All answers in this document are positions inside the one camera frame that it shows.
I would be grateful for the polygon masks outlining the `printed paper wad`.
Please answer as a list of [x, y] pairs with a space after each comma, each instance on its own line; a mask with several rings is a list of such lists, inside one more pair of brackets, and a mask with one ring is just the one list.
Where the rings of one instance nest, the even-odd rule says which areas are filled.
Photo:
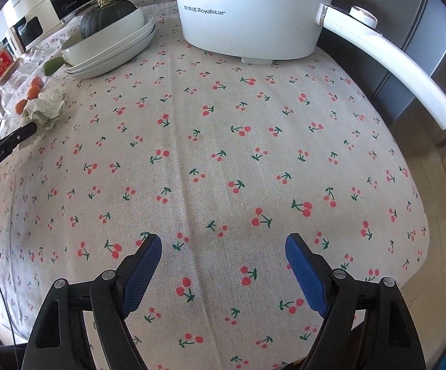
[[39, 131], [50, 130], [62, 115], [65, 107], [63, 88], [48, 88], [38, 94], [36, 99], [29, 100], [23, 115], [37, 125]]

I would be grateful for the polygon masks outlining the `orange kumquat fruits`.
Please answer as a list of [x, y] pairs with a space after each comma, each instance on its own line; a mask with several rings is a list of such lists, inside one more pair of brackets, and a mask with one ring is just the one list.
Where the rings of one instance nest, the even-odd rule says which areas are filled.
[[15, 113], [21, 115], [29, 100], [36, 99], [41, 93], [44, 82], [40, 77], [35, 77], [31, 81], [31, 86], [27, 90], [27, 96], [24, 99], [18, 101], [15, 105]]

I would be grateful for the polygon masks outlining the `red tin can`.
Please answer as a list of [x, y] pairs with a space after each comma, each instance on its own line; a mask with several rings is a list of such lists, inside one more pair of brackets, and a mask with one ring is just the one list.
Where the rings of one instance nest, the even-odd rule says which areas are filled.
[[0, 48], [0, 78], [6, 73], [9, 67], [14, 63], [14, 58], [5, 48]]

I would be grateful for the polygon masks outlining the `green cucumber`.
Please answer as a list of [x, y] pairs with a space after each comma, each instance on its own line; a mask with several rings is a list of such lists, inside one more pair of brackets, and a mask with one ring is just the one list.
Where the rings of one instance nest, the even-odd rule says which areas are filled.
[[44, 62], [42, 71], [45, 76], [50, 77], [56, 73], [62, 66], [66, 63], [65, 59], [60, 56], [55, 59], [49, 59], [47, 62]]

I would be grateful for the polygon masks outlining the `white stacked dishes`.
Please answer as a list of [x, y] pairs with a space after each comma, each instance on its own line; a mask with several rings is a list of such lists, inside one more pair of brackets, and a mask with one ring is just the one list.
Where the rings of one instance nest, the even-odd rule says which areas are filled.
[[68, 74], [92, 79], [120, 67], [148, 48], [155, 36], [155, 21], [142, 8], [83, 39], [79, 32], [59, 49]]

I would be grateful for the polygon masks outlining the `cherry print tablecloth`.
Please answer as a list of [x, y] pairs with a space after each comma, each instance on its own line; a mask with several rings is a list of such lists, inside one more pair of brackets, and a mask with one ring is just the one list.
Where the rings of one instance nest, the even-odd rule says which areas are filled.
[[0, 323], [23, 337], [59, 277], [89, 281], [147, 235], [163, 255], [127, 323], [156, 369], [272, 369], [321, 318], [286, 259], [299, 233], [329, 265], [406, 283], [428, 221], [399, 147], [325, 52], [269, 66], [188, 44], [175, 0], [135, 59], [59, 71], [55, 126], [0, 164]]

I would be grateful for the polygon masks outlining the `cream air fryer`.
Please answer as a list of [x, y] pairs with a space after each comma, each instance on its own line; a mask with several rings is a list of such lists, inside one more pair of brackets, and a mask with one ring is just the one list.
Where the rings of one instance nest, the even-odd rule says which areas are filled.
[[62, 27], [51, 0], [8, 0], [3, 14], [8, 27], [6, 40], [18, 58]]

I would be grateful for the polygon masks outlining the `green kabocha squash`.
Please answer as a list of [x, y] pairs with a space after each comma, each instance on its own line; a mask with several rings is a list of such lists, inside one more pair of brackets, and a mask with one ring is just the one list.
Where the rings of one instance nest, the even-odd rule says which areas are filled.
[[103, 30], [136, 10], [129, 0], [97, 0], [97, 5], [82, 17], [79, 31], [83, 39]]

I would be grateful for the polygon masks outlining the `grey refrigerator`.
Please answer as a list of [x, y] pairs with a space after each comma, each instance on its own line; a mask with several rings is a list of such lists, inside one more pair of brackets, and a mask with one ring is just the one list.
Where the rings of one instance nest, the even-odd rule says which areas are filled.
[[[409, 55], [446, 94], [446, 7], [441, 0], [333, 0], [338, 8], [366, 8], [378, 31]], [[398, 133], [421, 125], [442, 155], [446, 130], [435, 124], [420, 102], [372, 58], [325, 31], [318, 45], [352, 76], [386, 124]]]

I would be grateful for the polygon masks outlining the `white electric cooking pot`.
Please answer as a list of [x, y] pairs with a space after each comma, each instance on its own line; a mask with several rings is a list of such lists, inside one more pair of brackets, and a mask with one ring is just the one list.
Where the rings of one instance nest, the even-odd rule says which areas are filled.
[[245, 64], [311, 55], [323, 29], [368, 54], [417, 98], [446, 129], [446, 94], [413, 59], [376, 29], [364, 8], [332, 0], [177, 0], [185, 39], [197, 48], [239, 57]]

